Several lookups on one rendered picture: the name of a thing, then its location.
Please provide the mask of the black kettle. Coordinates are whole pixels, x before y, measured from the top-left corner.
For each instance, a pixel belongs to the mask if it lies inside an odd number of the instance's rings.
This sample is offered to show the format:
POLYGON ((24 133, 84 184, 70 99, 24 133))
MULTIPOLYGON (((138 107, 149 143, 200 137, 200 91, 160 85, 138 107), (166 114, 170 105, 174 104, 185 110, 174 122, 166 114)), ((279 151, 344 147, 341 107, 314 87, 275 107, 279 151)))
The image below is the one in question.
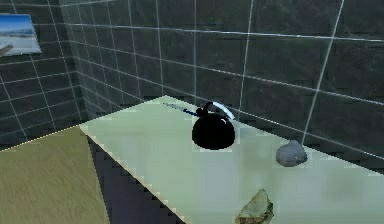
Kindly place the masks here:
POLYGON ((221 150, 232 146, 235 142, 235 129, 231 121, 234 114, 224 105, 210 101, 196 110, 197 121, 192 128, 192 141, 208 150, 221 150), (221 109, 224 115, 210 113, 208 108, 213 105, 221 109))

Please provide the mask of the pale green counter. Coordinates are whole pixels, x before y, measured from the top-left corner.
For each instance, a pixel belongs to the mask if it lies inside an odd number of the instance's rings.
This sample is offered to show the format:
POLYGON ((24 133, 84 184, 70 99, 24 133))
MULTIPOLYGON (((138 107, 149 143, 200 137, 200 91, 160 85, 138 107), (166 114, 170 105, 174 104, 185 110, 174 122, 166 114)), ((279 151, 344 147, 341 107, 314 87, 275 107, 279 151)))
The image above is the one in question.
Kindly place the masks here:
POLYGON ((192 141, 195 111, 162 96, 81 124, 119 165, 187 224, 235 224, 264 189, 270 224, 384 224, 384 175, 312 148, 308 160, 285 168, 275 159, 286 139, 235 122, 235 143, 206 150, 192 141))

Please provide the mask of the grey round lump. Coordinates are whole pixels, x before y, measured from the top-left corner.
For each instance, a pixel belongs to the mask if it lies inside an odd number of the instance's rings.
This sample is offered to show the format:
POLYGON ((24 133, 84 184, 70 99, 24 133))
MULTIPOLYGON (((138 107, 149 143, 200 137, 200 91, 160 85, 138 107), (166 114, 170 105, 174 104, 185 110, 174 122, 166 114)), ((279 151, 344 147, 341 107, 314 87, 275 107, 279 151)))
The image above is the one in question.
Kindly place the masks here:
POLYGON ((276 151, 276 161, 284 167, 295 167, 308 160, 303 146, 296 140, 290 140, 276 151))

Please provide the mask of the framed seaside picture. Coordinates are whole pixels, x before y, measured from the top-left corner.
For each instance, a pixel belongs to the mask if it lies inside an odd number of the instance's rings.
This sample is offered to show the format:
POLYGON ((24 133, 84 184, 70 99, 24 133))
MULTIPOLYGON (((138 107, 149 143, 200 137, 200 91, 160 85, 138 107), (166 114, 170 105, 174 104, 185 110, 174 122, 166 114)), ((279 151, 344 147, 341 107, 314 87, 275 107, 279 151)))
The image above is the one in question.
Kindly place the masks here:
POLYGON ((41 53, 29 14, 0 13, 0 57, 41 53))

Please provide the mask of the blue-handled knife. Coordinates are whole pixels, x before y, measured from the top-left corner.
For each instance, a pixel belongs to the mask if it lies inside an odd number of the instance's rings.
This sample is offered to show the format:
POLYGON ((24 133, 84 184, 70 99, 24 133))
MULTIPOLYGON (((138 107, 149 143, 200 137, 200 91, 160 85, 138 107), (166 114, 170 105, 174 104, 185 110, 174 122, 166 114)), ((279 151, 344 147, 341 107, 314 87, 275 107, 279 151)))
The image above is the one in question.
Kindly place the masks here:
POLYGON ((192 116, 199 117, 199 115, 196 112, 192 112, 192 111, 190 111, 190 110, 188 110, 186 108, 183 108, 181 106, 178 106, 178 105, 175 105, 175 104, 170 104, 170 103, 163 103, 163 104, 168 106, 168 107, 171 107, 173 109, 176 109, 176 110, 182 111, 184 113, 190 114, 192 116))

